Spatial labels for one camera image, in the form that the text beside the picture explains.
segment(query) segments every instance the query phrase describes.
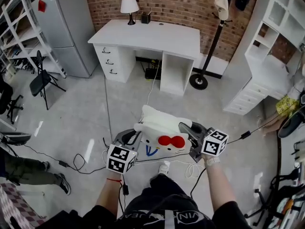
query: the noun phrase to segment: black shirt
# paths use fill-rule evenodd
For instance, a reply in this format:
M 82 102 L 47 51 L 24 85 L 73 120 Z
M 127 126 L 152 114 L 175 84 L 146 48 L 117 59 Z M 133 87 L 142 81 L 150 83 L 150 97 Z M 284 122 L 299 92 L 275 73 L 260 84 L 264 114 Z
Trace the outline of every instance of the black shirt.
M 212 220 L 197 209 L 157 209 L 147 218 L 147 209 L 132 210 L 127 207 L 123 216 L 116 217 L 102 206 L 95 206 L 83 218 L 90 228 L 143 228 L 143 229 L 250 229 L 236 202 L 222 205 Z

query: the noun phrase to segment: white lampshade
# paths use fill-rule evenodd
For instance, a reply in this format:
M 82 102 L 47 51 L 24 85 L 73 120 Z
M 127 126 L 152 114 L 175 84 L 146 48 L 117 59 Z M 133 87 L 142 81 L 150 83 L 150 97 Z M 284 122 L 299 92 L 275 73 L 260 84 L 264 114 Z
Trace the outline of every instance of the white lampshade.
M 121 13 L 133 13 L 139 10 L 136 0 L 122 0 Z

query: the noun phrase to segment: coat rack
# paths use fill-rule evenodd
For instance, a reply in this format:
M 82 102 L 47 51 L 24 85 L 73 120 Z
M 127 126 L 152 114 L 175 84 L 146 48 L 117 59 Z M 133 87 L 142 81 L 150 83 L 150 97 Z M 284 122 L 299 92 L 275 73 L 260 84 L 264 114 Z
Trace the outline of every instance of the coat rack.
M 206 69 L 207 69 L 207 67 L 208 67 L 208 65 L 211 61 L 211 58 L 212 58 L 213 53 L 215 51 L 215 48 L 216 48 L 216 45 L 217 45 L 218 40 L 220 38 L 220 34 L 223 30 L 223 27 L 224 27 L 224 25 L 226 25 L 227 22 L 232 22 L 232 21 L 220 21 L 220 23 L 218 25 L 218 28 L 217 28 L 217 31 L 216 31 L 216 34 L 215 34 L 215 37 L 214 37 L 214 40 L 213 40 L 213 43 L 211 45 L 210 51 L 209 51 L 208 56 L 205 60 L 203 69 L 201 70 L 201 73 L 200 74 L 193 74 L 190 77 L 191 86 L 193 88 L 197 89 L 197 90 L 204 90 L 208 86 L 208 81 L 204 77 L 204 73 L 205 73 L 205 71 L 206 71 Z

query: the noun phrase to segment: table lamp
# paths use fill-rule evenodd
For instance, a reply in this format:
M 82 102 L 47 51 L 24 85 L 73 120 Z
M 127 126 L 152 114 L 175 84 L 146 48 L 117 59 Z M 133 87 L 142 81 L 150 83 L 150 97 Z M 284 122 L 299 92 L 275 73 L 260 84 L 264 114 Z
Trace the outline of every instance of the table lamp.
M 135 22 L 132 19 L 132 13 L 139 10 L 139 6 L 136 0 L 122 0 L 121 13 L 129 14 L 129 25 L 134 25 Z

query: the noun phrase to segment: black folding chair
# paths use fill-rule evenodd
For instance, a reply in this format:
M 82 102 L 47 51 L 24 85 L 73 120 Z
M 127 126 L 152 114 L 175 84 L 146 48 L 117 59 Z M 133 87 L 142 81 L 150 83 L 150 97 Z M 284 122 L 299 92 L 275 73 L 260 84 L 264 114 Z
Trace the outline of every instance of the black folding chair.
M 46 70 L 43 69 L 42 66 L 42 58 L 41 58 L 41 53 L 38 50 L 37 51 L 37 61 L 38 61 L 38 75 L 36 76 L 36 78 L 30 83 L 30 91 L 32 92 L 32 95 L 35 97 L 38 95 L 38 93 L 40 93 L 40 96 L 43 97 L 44 101 L 46 102 L 46 106 L 47 106 L 47 110 L 49 110 L 48 108 L 48 103 L 47 103 L 47 95 L 46 95 L 46 90 L 45 87 L 51 83 L 52 85 L 56 86 L 57 88 L 63 90 L 64 92 L 66 91 L 65 89 L 61 88 L 60 86 L 58 86 L 58 84 L 56 83 L 56 81 L 58 81 L 58 79 L 56 79 L 54 76 L 50 75 Z

